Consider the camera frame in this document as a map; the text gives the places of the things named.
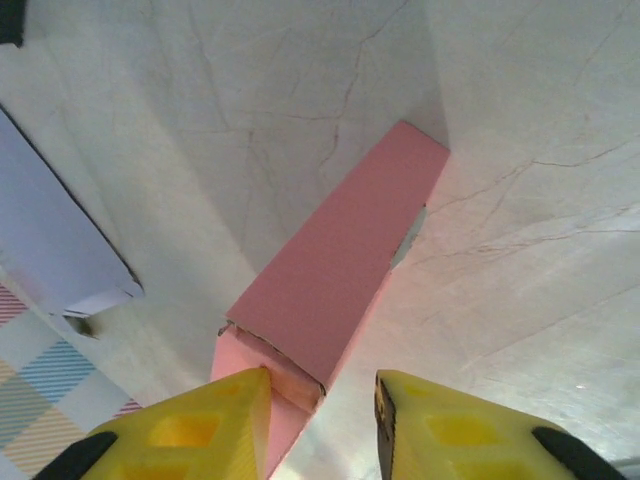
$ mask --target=checkered cloth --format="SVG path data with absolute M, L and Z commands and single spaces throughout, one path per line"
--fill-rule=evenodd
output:
M 30 478 L 97 425 L 139 408 L 0 285 L 0 478 Z

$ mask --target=pink box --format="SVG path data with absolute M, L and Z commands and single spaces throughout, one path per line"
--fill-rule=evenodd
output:
M 398 123 L 227 312 L 212 378 L 270 367 L 269 474 L 333 384 L 448 156 Z

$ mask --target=plaid fabric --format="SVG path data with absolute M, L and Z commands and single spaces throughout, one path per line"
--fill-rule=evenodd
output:
M 0 478 L 30 478 L 94 427 L 139 408 L 0 285 Z

